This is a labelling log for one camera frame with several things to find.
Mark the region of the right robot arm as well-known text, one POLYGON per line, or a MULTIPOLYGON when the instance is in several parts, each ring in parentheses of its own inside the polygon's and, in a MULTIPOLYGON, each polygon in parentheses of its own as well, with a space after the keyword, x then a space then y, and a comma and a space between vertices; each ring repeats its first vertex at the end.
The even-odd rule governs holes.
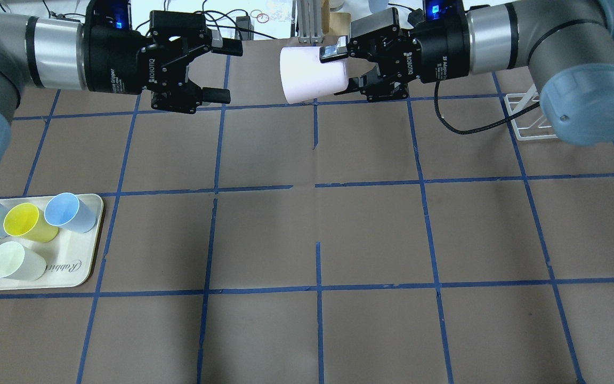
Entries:
POLYGON ((319 60, 357 58, 374 67, 343 94, 403 100, 414 80, 438 83, 527 67, 538 107, 559 139, 578 146, 614 141, 614 1, 518 1, 466 10, 426 1, 400 26, 387 8, 351 23, 319 60))

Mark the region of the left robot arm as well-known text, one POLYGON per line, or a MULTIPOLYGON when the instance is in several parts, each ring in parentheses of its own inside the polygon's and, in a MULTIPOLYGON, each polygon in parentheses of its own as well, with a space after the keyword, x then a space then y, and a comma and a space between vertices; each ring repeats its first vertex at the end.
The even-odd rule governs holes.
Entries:
POLYGON ((206 53, 242 56, 202 13, 153 10, 146 34, 131 25, 129 1, 90 1, 84 22, 0 12, 0 163, 27 86, 106 94, 151 92, 158 111, 194 114, 229 104, 227 89, 200 87, 188 75, 206 53))

